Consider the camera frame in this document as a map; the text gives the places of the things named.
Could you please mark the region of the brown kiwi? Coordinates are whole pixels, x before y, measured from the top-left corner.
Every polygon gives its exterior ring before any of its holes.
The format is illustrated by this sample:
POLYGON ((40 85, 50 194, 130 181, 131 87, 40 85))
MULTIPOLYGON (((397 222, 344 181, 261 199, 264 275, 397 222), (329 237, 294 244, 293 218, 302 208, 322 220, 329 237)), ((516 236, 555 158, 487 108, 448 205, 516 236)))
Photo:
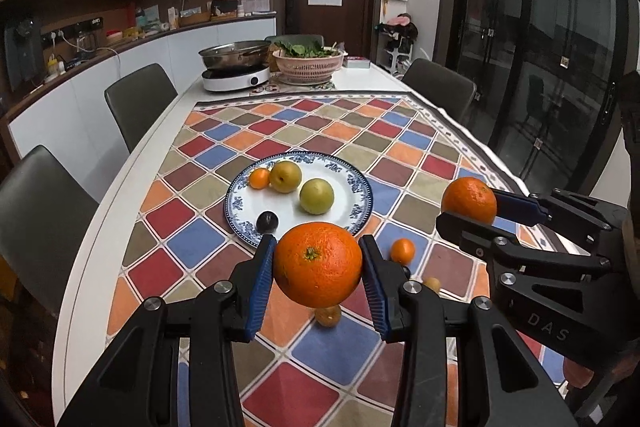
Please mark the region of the brown kiwi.
POLYGON ((314 318, 318 324, 326 329, 332 329, 341 321, 342 310, 340 306, 317 308, 314 310, 314 318))
POLYGON ((440 288, 442 288, 442 284, 437 277, 425 277, 425 279, 423 280, 423 284, 427 288, 430 288, 432 291, 434 291, 434 293, 436 294, 439 294, 440 288))

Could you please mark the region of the large orange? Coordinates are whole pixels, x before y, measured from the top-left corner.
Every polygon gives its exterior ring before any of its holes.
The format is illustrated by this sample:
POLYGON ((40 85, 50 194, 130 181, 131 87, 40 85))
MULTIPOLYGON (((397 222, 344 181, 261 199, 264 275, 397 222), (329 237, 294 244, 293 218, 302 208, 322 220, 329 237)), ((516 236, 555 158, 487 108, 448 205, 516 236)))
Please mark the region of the large orange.
POLYGON ((442 194, 440 211, 457 213, 491 225, 498 213, 497 199, 486 183, 472 176, 464 176, 448 184, 442 194))
POLYGON ((273 253, 273 277, 284 295, 307 308, 337 306, 359 284, 360 247, 349 231, 329 222, 296 225, 273 253))

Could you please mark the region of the small orange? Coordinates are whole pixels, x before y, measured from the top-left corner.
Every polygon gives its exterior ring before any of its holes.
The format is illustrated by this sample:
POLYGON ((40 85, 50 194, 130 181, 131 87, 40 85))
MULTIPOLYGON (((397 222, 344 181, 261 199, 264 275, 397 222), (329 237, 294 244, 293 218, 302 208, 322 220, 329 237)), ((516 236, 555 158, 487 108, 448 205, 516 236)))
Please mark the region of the small orange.
POLYGON ((416 255, 416 245, 410 239, 401 237, 396 239, 392 247, 390 247, 390 260, 408 267, 416 255))
POLYGON ((267 168, 254 169, 248 176, 247 183, 254 190, 263 190, 270 184, 270 170, 267 168))

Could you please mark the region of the dark plum front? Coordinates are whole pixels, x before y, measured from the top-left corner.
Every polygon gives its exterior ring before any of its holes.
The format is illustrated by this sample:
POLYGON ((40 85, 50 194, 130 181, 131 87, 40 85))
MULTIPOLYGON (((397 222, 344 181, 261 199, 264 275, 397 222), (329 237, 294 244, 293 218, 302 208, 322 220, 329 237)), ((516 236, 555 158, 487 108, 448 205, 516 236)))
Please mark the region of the dark plum front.
POLYGON ((278 216, 270 211, 263 211, 257 218, 255 229, 259 234, 272 234, 279 226, 278 216))

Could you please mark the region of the green pear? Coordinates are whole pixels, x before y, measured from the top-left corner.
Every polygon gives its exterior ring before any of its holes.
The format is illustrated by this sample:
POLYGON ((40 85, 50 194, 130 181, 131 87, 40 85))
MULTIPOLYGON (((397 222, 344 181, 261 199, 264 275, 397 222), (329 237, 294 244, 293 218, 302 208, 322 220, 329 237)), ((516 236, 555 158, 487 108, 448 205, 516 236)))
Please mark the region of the green pear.
POLYGON ((333 187, 326 180, 310 179, 300 189, 299 205, 310 215, 323 215, 331 209, 333 203, 333 187))

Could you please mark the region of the golden round pear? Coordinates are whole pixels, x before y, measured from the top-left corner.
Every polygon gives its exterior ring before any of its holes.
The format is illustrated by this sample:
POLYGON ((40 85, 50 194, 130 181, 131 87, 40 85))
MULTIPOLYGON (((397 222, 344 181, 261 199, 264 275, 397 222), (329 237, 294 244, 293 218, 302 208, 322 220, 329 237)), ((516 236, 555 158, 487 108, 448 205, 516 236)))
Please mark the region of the golden round pear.
POLYGON ((274 164, 269 173, 269 183, 280 194, 292 193, 302 182, 302 170, 296 162, 281 160, 274 164))

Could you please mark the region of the colourful checkered tablecloth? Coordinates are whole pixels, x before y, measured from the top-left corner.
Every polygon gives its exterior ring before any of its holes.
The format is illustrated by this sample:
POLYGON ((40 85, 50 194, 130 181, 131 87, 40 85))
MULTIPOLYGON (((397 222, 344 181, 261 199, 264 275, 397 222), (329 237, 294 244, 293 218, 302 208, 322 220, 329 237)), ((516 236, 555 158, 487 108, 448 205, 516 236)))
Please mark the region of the colourful checkered tablecloth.
POLYGON ((471 280, 497 248, 450 239, 439 194, 462 173, 525 185, 410 92, 190 92, 134 217, 118 281, 136 309, 64 426, 442 426, 457 341, 463 426, 570 426, 527 347, 570 329, 506 317, 467 283, 422 282, 445 255, 471 280))

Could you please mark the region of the blue white porcelain plate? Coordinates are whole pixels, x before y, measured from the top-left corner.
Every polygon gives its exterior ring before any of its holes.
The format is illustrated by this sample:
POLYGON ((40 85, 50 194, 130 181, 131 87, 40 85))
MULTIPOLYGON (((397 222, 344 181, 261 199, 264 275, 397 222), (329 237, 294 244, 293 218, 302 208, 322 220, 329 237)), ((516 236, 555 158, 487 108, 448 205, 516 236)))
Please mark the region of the blue white porcelain plate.
POLYGON ((372 187, 362 172, 341 158, 310 150, 290 150, 253 162, 232 180, 222 205, 231 231, 253 248, 262 238, 256 223, 265 211, 278 218, 273 235, 281 237, 296 225, 312 221, 331 222, 357 235, 369 221, 372 210, 372 187), (248 183, 254 170, 271 169, 287 160, 299 167, 303 182, 322 179, 331 185, 334 202, 327 212, 318 216, 307 212, 300 205, 299 188, 281 194, 272 187, 254 188, 248 183))

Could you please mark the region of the grey chair right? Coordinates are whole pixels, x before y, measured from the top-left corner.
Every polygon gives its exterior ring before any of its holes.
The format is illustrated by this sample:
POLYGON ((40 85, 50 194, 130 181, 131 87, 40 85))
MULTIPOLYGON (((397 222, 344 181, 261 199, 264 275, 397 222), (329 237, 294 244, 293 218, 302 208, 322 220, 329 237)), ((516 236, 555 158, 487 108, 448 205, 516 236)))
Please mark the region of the grey chair right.
POLYGON ((472 80, 425 58, 414 60, 401 81, 459 124, 464 123, 476 93, 472 80))

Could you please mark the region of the grey chair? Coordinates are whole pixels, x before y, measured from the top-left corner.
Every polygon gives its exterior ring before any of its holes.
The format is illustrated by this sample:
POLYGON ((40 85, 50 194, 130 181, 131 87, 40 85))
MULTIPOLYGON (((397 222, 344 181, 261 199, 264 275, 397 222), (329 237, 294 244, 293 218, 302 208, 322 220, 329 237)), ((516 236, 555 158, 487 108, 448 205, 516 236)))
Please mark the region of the grey chair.
POLYGON ((464 123, 476 93, 472 80, 425 58, 414 60, 401 81, 459 124, 464 123))
POLYGON ((130 72, 104 91, 107 107, 129 152, 177 95, 165 69, 157 63, 130 72))
POLYGON ((42 145, 1 184, 1 256, 54 315, 97 209, 98 202, 42 145))

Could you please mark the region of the grey chair far left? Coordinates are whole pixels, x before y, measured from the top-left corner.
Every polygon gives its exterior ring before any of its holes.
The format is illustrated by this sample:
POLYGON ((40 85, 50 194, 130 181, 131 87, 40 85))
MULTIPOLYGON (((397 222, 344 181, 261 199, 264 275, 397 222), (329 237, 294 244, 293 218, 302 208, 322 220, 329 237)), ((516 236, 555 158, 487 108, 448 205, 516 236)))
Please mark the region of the grey chair far left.
POLYGON ((107 107, 129 152, 177 95, 165 69, 157 63, 130 72, 104 91, 107 107))

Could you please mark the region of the white induction cooker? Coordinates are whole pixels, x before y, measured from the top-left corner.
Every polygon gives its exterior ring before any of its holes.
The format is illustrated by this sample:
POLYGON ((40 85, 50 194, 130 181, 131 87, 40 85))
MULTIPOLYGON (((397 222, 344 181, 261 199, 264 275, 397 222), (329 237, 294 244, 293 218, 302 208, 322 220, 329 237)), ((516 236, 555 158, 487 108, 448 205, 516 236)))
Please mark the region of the white induction cooker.
POLYGON ((269 67, 264 65, 206 69, 202 74, 204 89, 214 93, 253 90, 267 83, 269 78, 269 67))

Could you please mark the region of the pink basket with greens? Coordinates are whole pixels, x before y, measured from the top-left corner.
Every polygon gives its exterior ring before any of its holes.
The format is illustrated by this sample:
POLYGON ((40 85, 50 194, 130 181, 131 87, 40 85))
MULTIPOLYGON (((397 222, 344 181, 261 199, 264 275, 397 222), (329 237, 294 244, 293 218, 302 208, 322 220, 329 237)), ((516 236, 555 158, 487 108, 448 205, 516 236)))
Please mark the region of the pink basket with greens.
POLYGON ((282 43, 277 45, 271 56, 283 82, 318 86, 329 81, 343 66, 346 54, 335 46, 282 43))

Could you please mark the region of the steel pot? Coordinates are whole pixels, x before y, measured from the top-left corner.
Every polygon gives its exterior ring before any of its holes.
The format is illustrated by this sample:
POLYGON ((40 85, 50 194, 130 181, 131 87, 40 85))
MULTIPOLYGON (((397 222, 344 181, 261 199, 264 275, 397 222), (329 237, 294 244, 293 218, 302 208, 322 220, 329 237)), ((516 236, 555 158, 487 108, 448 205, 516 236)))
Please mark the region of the steel pot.
POLYGON ((198 55, 210 70, 247 68, 266 64, 269 47, 265 40, 245 40, 211 46, 198 55))

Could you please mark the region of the black coffee machine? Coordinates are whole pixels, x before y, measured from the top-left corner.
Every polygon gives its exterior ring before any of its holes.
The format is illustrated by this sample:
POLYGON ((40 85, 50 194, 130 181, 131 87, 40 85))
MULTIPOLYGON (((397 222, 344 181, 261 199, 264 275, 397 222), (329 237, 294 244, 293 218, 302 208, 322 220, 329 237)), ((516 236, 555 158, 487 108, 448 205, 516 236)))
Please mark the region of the black coffee machine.
POLYGON ((41 25, 35 17, 14 20, 4 28, 6 72, 11 90, 40 80, 44 73, 41 25))

